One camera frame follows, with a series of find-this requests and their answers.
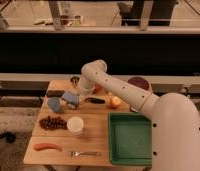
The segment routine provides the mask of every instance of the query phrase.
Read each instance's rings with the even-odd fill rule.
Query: sausage
[[[62,147],[52,144],[52,143],[39,143],[34,145],[34,149],[36,151],[45,150],[45,149],[56,149],[58,151],[62,151]]]

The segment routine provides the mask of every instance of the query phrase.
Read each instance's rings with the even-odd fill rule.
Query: paper cup
[[[72,135],[79,137],[82,135],[84,127],[83,119],[79,116],[73,116],[67,121],[67,128]]]

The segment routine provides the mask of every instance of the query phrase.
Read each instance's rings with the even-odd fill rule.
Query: office chair
[[[145,0],[134,0],[133,5],[117,3],[122,17],[121,25],[139,25]],[[177,0],[154,0],[149,25],[169,26]]]

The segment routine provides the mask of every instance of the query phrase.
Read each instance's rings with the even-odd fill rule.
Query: gray object
[[[58,112],[61,111],[60,100],[59,100],[58,97],[51,97],[51,98],[49,98],[47,104],[48,104],[48,106],[50,107],[50,109],[53,112],[58,113]]]

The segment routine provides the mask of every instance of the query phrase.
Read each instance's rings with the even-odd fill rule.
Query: blue block
[[[79,105],[79,96],[70,91],[65,91],[61,99],[65,100],[67,103],[73,104],[76,107]]]
[[[61,111],[60,100],[59,100],[58,97],[51,97],[51,98],[49,98],[47,104],[48,104],[48,106],[50,107],[50,109],[53,112],[58,113],[58,112]]]

